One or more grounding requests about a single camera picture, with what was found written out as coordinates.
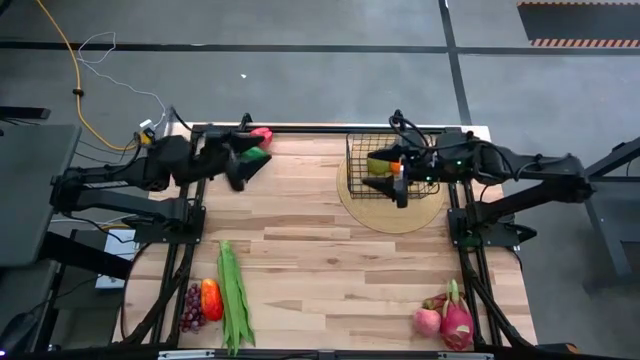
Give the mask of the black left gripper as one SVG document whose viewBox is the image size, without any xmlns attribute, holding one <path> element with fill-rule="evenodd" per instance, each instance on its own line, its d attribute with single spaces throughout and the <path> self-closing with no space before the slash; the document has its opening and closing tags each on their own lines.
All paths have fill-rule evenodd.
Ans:
<svg viewBox="0 0 640 360">
<path fill-rule="evenodd" d="M 217 175 L 226 174 L 231 189 L 236 192 L 242 192 L 245 184 L 271 160 L 271 156 L 238 160 L 234 151 L 259 146 L 265 140 L 261 135 L 208 126 L 204 140 L 200 155 L 204 159 L 205 177 L 213 180 Z"/>
</svg>

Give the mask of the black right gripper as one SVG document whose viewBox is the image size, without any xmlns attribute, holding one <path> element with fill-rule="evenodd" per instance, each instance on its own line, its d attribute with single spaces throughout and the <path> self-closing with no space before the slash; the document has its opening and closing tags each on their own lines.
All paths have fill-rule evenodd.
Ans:
<svg viewBox="0 0 640 360">
<path fill-rule="evenodd" d="M 373 188 L 387 197 L 395 197 L 397 208 L 402 209 L 408 206 L 409 188 L 413 182 L 434 182 L 434 176 L 428 175 L 426 170 L 432 157 L 428 142 L 417 145 L 408 142 L 394 142 L 393 146 L 369 152 L 367 157 L 399 163 L 398 172 L 393 176 L 362 179 L 363 185 Z"/>
</svg>

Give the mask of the red bell pepper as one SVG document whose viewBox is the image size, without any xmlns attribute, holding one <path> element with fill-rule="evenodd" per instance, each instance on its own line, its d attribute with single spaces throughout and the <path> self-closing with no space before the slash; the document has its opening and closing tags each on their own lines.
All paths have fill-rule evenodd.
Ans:
<svg viewBox="0 0 640 360">
<path fill-rule="evenodd" d="M 267 150 L 273 141 L 273 132 L 268 127 L 259 127 L 250 131 L 251 136 L 262 136 L 263 141 L 259 144 L 259 147 L 263 150 Z"/>
</svg>

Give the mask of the black wire basket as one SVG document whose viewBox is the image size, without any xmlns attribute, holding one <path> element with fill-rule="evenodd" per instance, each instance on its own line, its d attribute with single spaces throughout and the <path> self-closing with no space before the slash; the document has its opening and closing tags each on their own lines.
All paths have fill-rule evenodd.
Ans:
<svg viewBox="0 0 640 360">
<path fill-rule="evenodd" d="M 366 177 L 385 178 L 393 176 L 392 172 L 383 176 L 371 175 L 367 171 L 367 155 L 385 147 L 393 146 L 394 142 L 407 142 L 397 134 L 383 133 L 351 133 L 346 136 L 346 174 L 347 188 L 352 198 L 355 199 L 382 199 L 384 194 L 362 184 Z"/>
</svg>

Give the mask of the green corn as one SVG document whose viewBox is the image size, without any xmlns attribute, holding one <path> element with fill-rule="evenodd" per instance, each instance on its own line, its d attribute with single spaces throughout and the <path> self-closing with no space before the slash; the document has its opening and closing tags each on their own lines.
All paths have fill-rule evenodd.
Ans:
<svg viewBox="0 0 640 360">
<path fill-rule="evenodd" d="M 228 354 L 236 356 L 243 342 L 255 344 L 255 336 L 241 267 L 229 241 L 219 243 L 217 268 L 224 305 L 223 343 Z"/>
</svg>

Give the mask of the pink peach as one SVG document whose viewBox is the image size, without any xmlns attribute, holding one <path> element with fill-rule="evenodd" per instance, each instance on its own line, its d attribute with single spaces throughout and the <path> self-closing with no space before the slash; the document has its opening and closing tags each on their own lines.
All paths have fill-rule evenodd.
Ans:
<svg viewBox="0 0 640 360">
<path fill-rule="evenodd" d="M 439 333 L 441 315 L 436 310 L 419 308 L 413 315 L 414 329 L 425 337 L 433 337 Z"/>
</svg>

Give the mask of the pink dragon fruit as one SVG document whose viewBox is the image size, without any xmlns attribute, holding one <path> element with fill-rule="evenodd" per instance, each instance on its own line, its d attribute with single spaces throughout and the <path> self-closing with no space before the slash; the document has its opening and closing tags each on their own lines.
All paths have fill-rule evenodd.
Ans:
<svg viewBox="0 0 640 360">
<path fill-rule="evenodd" d="M 455 279 L 447 284 L 440 336 L 444 344 L 454 351 L 464 351 L 473 344 L 473 317 Z"/>
</svg>

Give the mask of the round woven straw mat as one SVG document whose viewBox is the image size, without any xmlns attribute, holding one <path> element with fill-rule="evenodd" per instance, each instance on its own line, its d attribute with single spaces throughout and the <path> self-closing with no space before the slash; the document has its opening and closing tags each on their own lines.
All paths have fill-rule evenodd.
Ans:
<svg viewBox="0 0 640 360">
<path fill-rule="evenodd" d="M 422 199 L 410 199 L 406 208 L 397 208 L 387 198 L 352 198 L 347 187 L 347 163 L 343 160 L 336 177 L 339 198 L 360 224 L 372 230 L 403 234 L 419 230 L 431 223 L 444 204 L 445 191 L 438 185 Z"/>
</svg>

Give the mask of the small red green fruit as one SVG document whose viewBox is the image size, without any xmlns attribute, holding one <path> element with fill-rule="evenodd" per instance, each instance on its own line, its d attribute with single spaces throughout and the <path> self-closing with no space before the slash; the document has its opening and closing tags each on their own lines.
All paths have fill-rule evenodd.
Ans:
<svg viewBox="0 0 640 360">
<path fill-rule="evenodd" d="M 422 308 L 427 310 L 433 310 L 437 312 L 442 311 L 442 307 L 444 306 L 447 300 L 447 296 L 445 293 L 433 296 L 431 298 L 427 298 L 422 302 Z"/>
</svg>

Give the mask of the white power box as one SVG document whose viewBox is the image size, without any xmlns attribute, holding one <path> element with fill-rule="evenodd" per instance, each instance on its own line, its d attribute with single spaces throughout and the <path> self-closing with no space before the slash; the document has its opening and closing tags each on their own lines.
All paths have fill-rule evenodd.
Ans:
<svg viewBox="0 0 640 360">
<path fill-rule="evenodd" d="M 133 229 L 109 229 L 104 250 L 125 260 L 132 260 L 139 246 L 134 242 Z M 122 289 L 124 280 L 100 275 L 95 282 L 97 290 Z"/>
</svg>

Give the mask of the red grapes bunch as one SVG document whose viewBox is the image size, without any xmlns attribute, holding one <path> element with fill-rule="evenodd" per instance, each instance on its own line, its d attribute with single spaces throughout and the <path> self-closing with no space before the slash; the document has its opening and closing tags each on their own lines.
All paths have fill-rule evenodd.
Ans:
<svg viewBox="0 0 640 360">
<path fill-rule="evenodd" d="M 198 283 L 192 283 L 184 296 L 184 310 L 179 328 L 182 332 L 198 333 L 205 323 L 201 306 L 201 287 Z"/>
</svg>

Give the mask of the black desk leg beam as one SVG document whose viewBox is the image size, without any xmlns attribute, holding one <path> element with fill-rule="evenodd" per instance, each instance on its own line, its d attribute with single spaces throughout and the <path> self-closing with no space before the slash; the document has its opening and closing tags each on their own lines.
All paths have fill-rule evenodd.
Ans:
<svg viewBox="0 0 640 360">
<path fill-rule="evenodd" d="M 132 262 L 117 255 L 79 243 L 74 239 L 47 232 L 38 253 L 39 260 L 54 260 L 96 274 L 126 279 Z"/>
</svg>

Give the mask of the dark grey desk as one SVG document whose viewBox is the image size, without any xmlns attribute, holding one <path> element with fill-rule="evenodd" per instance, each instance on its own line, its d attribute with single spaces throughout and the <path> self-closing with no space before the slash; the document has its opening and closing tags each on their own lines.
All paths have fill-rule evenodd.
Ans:
<svg viewBox="0 0 640 360">
<path fill-rule="evenodd" d="M 53 209 L 50 181 L 70 165 L 76 125 L 9 126 L 0 134 L 0 267 L 37 261 Z"/>
</svg>

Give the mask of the black flat bar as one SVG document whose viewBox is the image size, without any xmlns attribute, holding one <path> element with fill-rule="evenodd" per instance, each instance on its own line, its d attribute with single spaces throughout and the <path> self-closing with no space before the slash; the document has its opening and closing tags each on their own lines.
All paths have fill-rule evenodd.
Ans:
<svg viewBox="0 0 640 360">
<path fill-rule="evenodd" d="M 1 118 L 47 120 L 50 114 L 48 108 L 0 106 Z"/>
</svg>

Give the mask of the black mat with striped edge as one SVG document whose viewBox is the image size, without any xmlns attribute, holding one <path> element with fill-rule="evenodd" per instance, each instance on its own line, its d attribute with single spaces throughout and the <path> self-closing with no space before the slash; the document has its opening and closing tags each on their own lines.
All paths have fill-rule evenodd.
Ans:
<svg viewBox="0 0 640 360">
<path fill-rule="evenodd" d="M 523 1 L 517 10 L 534 47 L 640 48 L 640 2 Z"/>
</svg>

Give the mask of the black computer mouse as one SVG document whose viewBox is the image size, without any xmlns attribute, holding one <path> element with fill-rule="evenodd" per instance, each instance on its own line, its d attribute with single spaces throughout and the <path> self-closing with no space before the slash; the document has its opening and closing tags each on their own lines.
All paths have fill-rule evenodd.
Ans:
<svg viewBox="0 0 640 360">
<path fill-rule="evenodd" d="M 17 314 L 0 333 L 0 356 L 24 352 L 38 324 L 32 312 Z"/>
</svg>

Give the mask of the black side table frame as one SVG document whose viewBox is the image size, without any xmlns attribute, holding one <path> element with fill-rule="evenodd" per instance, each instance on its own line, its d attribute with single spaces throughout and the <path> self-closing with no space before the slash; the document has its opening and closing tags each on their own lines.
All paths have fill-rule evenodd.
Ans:
<svg viewBox="0 0 640 360">
<path fill-rule="evenodd" d="M 604 158 L 586 169 L 596 192 L 585 202 L 595 231 L 609 254 L 614 273 L 584 284 L 588 293 L 622 286 L 640 285 L 625 252 L 626 245 L 640 246 L 640 175 L 613 176 L 612 171 L 640 163 L 640 137 L 615 146 Z"/>
</svg>

